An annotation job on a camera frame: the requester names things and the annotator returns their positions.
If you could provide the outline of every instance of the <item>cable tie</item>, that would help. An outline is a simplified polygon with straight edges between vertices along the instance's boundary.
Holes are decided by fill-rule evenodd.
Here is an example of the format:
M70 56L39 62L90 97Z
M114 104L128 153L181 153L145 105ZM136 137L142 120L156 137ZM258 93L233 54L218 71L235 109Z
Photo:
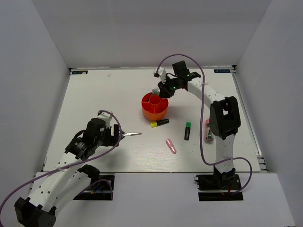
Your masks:
M61 169L60 166L57 169L59 170L59 172L64 172L63 169Z

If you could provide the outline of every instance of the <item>white wall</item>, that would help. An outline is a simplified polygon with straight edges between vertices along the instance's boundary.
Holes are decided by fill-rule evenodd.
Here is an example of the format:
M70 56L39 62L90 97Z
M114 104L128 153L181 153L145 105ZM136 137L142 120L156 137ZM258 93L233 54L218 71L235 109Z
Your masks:
M156 66L176 52L205 66L236 64L271 0L32 2L68 67L76 68Z
M0 1L0 201L41 170L68 69L30 0ZM4 226L16 226L14 202Z
M274 0L237 67L266 164L303 226L303 1Z

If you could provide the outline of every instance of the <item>scissors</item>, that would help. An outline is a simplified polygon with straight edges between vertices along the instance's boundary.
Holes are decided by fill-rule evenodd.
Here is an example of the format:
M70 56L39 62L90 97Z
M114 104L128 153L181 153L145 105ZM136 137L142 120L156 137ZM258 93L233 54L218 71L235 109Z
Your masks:
M142 133L140 133L140 132L128 132L128 133L125 133L125 132L122 131L122 139L125 136L137 136L137 135L142 135Z

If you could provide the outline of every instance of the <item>pink highlighter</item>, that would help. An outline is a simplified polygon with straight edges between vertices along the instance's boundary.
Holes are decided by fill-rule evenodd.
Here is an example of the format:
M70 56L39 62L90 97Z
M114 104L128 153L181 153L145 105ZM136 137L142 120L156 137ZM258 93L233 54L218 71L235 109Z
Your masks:
M177 153L177 150L174 146L174 144L171 142L170 139L165 140L167 146L169 147L170 151L175 155Z

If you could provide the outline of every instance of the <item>scissor blade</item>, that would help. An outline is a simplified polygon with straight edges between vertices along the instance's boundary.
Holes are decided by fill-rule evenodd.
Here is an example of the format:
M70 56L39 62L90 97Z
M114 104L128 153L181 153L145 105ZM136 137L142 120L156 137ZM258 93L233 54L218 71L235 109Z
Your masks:
M129 133L124 133L122 134L123 136L137 136L137 135L142 135L140 132L129 132Z

